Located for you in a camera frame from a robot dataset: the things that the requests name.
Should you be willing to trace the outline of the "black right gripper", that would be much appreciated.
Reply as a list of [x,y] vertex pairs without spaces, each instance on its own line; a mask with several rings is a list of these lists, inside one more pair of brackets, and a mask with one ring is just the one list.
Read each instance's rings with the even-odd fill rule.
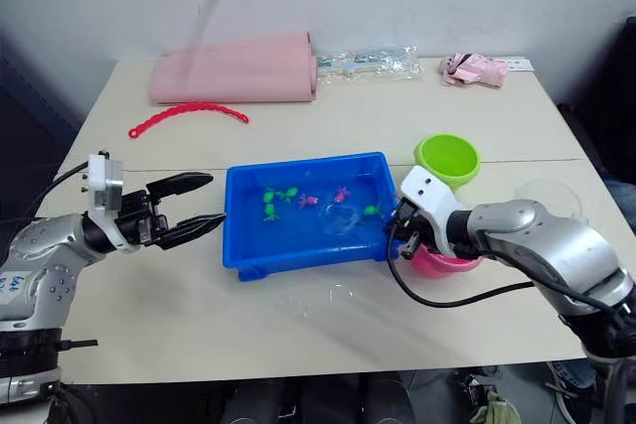
[[385,226],[387,235],[386,256],[395,259],[412,260],[423,241],[428,238],[428,225],[416,205],[408,199],[401,199],[392,211]]

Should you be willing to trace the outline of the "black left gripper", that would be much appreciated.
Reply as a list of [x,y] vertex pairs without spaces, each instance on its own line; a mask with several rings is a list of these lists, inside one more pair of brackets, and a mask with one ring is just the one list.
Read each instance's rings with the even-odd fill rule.
[[131,245],[156,245],[168,250],[196,240],[221,225],[225,213],[198,215],[169,228],[166,216],[158,212],[163,198],[197,190],[214,180],[208,173],[184,172],[146,185],[146,190],[122,197],[115,224]]

